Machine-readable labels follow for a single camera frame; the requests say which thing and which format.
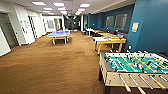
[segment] ceiling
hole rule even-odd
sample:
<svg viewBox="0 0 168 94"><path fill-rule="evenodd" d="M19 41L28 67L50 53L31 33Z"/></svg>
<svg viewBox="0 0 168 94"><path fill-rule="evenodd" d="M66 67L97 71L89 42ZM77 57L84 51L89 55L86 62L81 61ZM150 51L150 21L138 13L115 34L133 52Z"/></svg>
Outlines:
<svg viewBox="0 0 168 94"><path fill-rule="evenodd" d="M80 4L87 4L87 3L90 4L90 7L85 8L85 11L82 14L88 14L88 13L94 14L98 12L113 10L116 8L120 8L135 3L135 0L1 0L1 1L19 4L21 6L26 7L29 10L41 12L44 15L46 14L43 13L44 7L53 8L51 12L53 12L55 15L62 15L60 11L58 11L57 9L58 7L54 6L53 3L64 3L67 12L72 15L74 15L75 12L78 10L78 8L80 8ZM36 6L33 3L31 3L33 1L44 2L46 6Z"/></svg>

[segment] green playing field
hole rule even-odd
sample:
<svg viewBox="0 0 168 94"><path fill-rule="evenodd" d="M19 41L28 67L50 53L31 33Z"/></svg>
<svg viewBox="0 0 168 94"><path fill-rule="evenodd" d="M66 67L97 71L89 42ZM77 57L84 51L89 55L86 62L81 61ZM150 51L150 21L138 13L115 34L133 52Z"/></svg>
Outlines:
<svg viewBox="0 0 168 94"><path fill-rule="evenodd" d="M162 64L158 59L155 58L141 58L141 57L136 58L132 57L130 59L128 59L127 57L107 57L107 58L113 70L117 70L117 72L144 72L144 73L168 72L166 65Z"/></svg>

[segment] ping pong table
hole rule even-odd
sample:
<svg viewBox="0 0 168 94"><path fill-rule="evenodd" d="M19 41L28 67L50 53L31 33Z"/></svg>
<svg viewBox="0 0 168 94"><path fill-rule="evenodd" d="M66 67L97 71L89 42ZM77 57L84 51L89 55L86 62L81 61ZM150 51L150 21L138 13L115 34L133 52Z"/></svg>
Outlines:
<svg viewBox="0 0 168 94"><path fill-rule="evenodd" d="M64 39L65 40L65 44L66 42L68 42L68 38L70 35L70 31L66 30L66 31L54 31L50 34L47 35L47 37L53 37L53 44L55 43L55 39Z"/></svg>

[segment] fluorescent light panel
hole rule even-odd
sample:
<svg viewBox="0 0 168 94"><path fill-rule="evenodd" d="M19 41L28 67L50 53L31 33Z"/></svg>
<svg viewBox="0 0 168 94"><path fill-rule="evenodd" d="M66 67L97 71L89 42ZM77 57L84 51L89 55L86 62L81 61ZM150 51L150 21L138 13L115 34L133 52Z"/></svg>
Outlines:
<svg viewBox="0 0 168 94"><path fill-rule="evenodd" d="M78 11L85 11L85 9L84 8L79 8Z"/></svg>
<svg viewBox="0 0 168 94"><path fill-rule="evenodd" d="M41 6L45 6L46 4L44 2L32 2L35 5L41 5Z"/></svg>
<svg viewBox="0 0 168 94"><path fill-rule="evenodd" d="M67 11L60 11L62 14L67 14Z"/></svg>
<svg viewBox="0 0 168 94"><path fill-rule="evenodd" d="M44 10L53 10L52 8L43 8Z"/></svg>
<svg viewBox="0 0 168 94"><path fill-rule="evenodd" d="M66 8L65 8L65 7L63 7L63 8L58 8L58 10L66 10Z"/></svg>
<svg viewBox="0 0 168 94"><path fill-rule="evenodd" d="M54 15L54 13L48 13L49 15Z"/></svg>
<svg viewBox="0 0 168 94"><path fill-rule="evenodd" d="M80 7L89 7L90 4L81 4Z"/></svg>
<svg viewBox="0 0 168 94"><path fill-rule="evenodd" d="M51 11L43 11L43 12L49 13L49 12L51 12Z"/></svg>
<svg viewBox="0 0 168 94"><path fill-rule="evenodd" d="M53 3L55 6L64 6L64 3Z"/></svg>
<svg viewBox="0 0 168 94"><path fill-rule="evenodd" d="M76 15L80 15L80 13L78 14L78 13L75 13Z"/></svg>
<svg viewBox="0 0 168 94"><path fill-rule="evenodd" d="M77 11L76 13L82 13L81 11Z"/></svg>

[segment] game room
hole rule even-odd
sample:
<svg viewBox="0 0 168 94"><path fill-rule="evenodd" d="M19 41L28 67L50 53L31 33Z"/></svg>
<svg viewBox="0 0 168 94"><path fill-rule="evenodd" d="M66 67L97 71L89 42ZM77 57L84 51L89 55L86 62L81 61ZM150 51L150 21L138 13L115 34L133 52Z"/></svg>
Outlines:
<svg viewBox="0 0 168 94"><path fill-rule="evenodd" d="M168 0L0 0L0 94L168 94Z"/></svg>

